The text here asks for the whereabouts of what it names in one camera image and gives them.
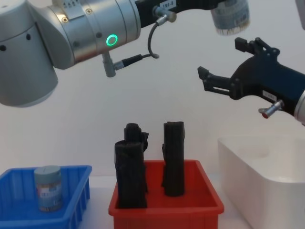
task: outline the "black object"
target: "black object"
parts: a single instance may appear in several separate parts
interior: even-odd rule
[[[305,75],[277,61],[280,50],[260,38],[247,42],[235,39],[235,47],[254,56],[242,63],[231,78],[215,76],[203,67],[198,68],[206,91],[239,100],[248,95],[259,96],[271,103],[282,100],[283,111],[294,115],[295,107],[305,90]]]
[[[176,7],[170,10],[176,13],[191,9],[212,10],[222,1],[225,0],[176,0]],[[156,22],[156,18],[153,16],[153,8],[160,6],[163,2],[165,0],[138,0],[135,2],[139,11],[142,28]]]
[[[119,208],[146,208],[145,166],[141,142],[115,144]]]
[[[142,159],[144,161],[144,152],[148,147],[148,133],[142,132],[142,129],[136,123],[128,123],[124,129],[124,140],[129,142],[140,142],[143,147]],[[148,192],[146,177],[144,172],[145,190]]]
[[[165,160],[163,184],[165,195],[184,194],[184,138],[183,122],[164,124],[163,157]]]

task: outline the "white wall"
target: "white wall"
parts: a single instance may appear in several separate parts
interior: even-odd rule
[[[249,0],[251,26],[239,34],[260,36],[281,50],[279,61],[305,73],[305,31],[293,0]],[[44,6],[51,0],[32,0]],[[146,54],[149,28],[138,41],[112,51],[114,60]],[[207,93],[200,65],[231,76],[249,55],[234,49],[236,36],[214,29],[211,13],[180,13],[174,24],[159,28],[146,59],[108,79],[102,58],[57,71],[59,85],[44,103],[31,108],[0,106],[0,172],[10,167],[93,165],[94,175],[114,174],[113,148],[128,122],[150,133],[146,159],[162,158],[163,123],[184,121],[185,157],[201,160],[208,172],[218,169],[217,138],[224,135],[304,136],[305,128],[278,112],[264,120],[257,109],[269,103],[256,97],[240,101]]]

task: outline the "red plastic bin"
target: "red plastic bin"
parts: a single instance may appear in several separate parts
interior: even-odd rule
[[[185,160],[185,195],[167,197],[161,187],[164,161],[146,161],[148,208],[119,209],[116,185],[109,206],[114,229],[217,229],[224,205],[199,161]]]

